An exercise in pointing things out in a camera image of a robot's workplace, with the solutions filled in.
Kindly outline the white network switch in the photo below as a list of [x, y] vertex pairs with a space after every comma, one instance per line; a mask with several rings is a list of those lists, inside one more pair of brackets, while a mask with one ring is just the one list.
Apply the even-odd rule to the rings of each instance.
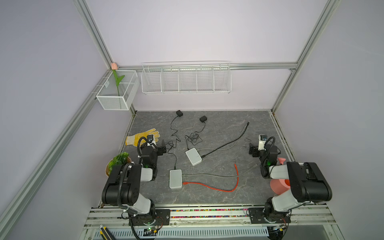
[[197, 164], [200, 164], [202, 162], [202, 157], [200, 156], [196, 148], [187, 150], [186, 155], [189, 161], [191, 162], [192, 166], [196, 166]]
[[180, 189], [183, 186], [183, 180], [182, 180], [182, 170], [171, 170], [170, 171], [170, 181], [169, 181], [169, 187], [172, 190]]

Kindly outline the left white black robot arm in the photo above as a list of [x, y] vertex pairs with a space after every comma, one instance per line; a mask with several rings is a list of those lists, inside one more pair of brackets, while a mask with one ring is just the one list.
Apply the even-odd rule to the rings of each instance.
[[140, 193], [140, 185], [156, 179], [158, 157], [166, 151], [165, 143], [158, 147], [155, 135], [150, 134], [138, 140], [137, 163], [126, 152], [115, 156], [106, 167], [108, 179], [102, 191], [102, 203], [122, 209], [129, 218], [154, 221], [157, 215], [155, 204]]

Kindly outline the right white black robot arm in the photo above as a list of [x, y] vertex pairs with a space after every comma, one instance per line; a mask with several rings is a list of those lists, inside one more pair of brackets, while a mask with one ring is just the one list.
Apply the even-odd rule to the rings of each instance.
[[332, 189], [316, 163], [280, 163], [278, 155], [281, 152], [275, 141], [275, 137], [260, 135], [259, 143], [249, 147], [249, 155], [260, 160], [264, 179], [290, 182], [287, 190], [267, 199], [261, 216], [268, 223], [287, 221], [293, 209], [328, 202], [333, 197]]

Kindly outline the yellow work glove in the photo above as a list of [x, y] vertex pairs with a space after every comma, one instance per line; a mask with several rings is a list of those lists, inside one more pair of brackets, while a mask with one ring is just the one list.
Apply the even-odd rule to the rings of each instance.
[[148, 135], [153, 135], [156, 143], [159, 141], [160, 133], [155, 128], [153, 128], [153, 129], [141, 132], [141, 133], [137, 133], [137, 134], [132, 135], [132, 136], [127, 136], [125, 139], [125, 145], [137, 147], [139, 139], [141, 137], [147, 137]]

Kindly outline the green potted plant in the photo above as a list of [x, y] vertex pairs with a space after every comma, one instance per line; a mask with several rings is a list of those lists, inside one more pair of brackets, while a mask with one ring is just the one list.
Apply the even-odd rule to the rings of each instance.
[[106, 165], [106, 175], [109, 177], [110, 173], [114, 166], [116, 165], [125, 165], [128, 163], [131, 163], [132, 160], [130, 158], [130, 154], [127, 152], [123, 152], [115, 156], [113, 159], [111, 159], [108, 164]]

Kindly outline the pink watering can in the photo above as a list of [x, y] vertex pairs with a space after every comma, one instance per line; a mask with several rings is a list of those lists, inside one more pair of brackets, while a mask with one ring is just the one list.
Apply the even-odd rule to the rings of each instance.
[[281, 195], [291, 189], [288, 168], [285, 162], [285, 158], [277, 158], [277, 164], [270, 166], [269, 169], [270, 187], [277, 195]]

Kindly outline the small white mesh basket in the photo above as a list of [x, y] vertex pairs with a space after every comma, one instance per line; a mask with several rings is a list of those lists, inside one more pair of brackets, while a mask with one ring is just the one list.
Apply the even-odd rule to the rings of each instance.
[[96, 97], [104, 110], [129, 111], [139, 86], [136, 71], [112, 70]]

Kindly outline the artificial pink tulip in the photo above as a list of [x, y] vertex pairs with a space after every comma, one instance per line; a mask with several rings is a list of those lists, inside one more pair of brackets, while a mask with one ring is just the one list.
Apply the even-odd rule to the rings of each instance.
[[116, 63], [111, 63], [111, 69], [115, 78], [118, 96], [120, 96], [119, 85], [121, 81], [125, 78], [125, 75], [121, 75], [121, 76], [118, 75], [117, 70], [119, 69], [119, 67]]

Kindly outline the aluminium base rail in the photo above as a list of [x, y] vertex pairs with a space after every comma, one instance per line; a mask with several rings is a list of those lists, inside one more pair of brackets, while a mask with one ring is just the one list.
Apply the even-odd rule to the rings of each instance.
[[298, 207], [268, 222], [263, 207], [254, 205], [161, 205], [151, 224], [135, 220], [132, 228], [123, 211], [112, 206], [91, 209], [81, 240], [100, 240], [101, 226], [116, 240], [343, 240], [327, 205]]

